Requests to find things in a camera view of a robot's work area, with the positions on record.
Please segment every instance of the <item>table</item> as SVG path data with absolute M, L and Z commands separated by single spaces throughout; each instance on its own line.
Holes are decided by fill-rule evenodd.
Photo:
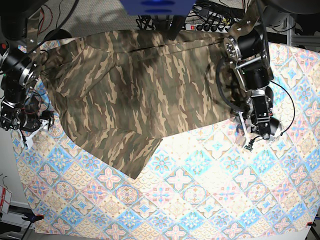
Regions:
M 258 141 L 252 153 L 234 144 L 230 119 L 164 138 L 134 180 L 76 146 L 57 117 L 31 150 L 12 132 L 26 199 L 44 215 L 36 232 L 235 240 L 306 229 L 320 207 L 320 54 L 280 44 L 270 44 L 270 54 L 274 81 L 293 97 L 296 115 L 282 137 Z M 288 126 L 290 98 L 271 87 L 275 117 Z M 46 92 L 41 84 L 37 90 Z

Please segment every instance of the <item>tile pattern fabric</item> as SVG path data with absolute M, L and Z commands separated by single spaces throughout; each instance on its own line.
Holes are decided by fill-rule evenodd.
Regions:
M 305 229 L 320 206 L 320 55 L 279 44 L 270 44 L 270 54 L 274 80 L 294 98 L 296 116 L 282 137 L 256 142 L 252 153 L 234 144 L 236 124 L 227 120 L 164 138 L 131 179 L 73 144 L 59 120 L 31 150 L 12 132 L 26 199 L 44 215 L 36 232 L 235 240 Z M 271 87 L 275 116 L 286 127 L 292 103 Z

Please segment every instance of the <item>power strip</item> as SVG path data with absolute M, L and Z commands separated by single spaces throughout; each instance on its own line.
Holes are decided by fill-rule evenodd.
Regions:
M 211 26 L 209 24 L 201 24 L 201 23 L 186 23 L 185 24 L 185 30 L 191 30 L 191 31 L 202 31 L 202 32 L 208 32 L 208 33 L 227 33 L 230 29 L 230 26 L 223 26 L 220 25 L 218 27 Z

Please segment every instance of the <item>camouflage garment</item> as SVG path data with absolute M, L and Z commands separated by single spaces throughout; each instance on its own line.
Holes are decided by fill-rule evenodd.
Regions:
M 41 78 L 65 133 L 135 179 L 163 137 L 231 117 L 215 68 L 220 33 L 99 33 L 49 51 Z M 231 74 L 221 75 L 222 84 Z M 232 99 L 232 91 L 225 88 Z

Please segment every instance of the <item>camouflage shirt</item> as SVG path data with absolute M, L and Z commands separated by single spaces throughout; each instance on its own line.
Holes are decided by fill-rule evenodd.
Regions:
M 220 33 L 99 33 L 49 51 L 42 69 L 62 127 L 79 147 L 135 179 L 163 137 L 230 118 L 215 68 Z M 231 83 L 224 71 L 223 84 Z M 227 98 L 232 91 L 225 87 Z

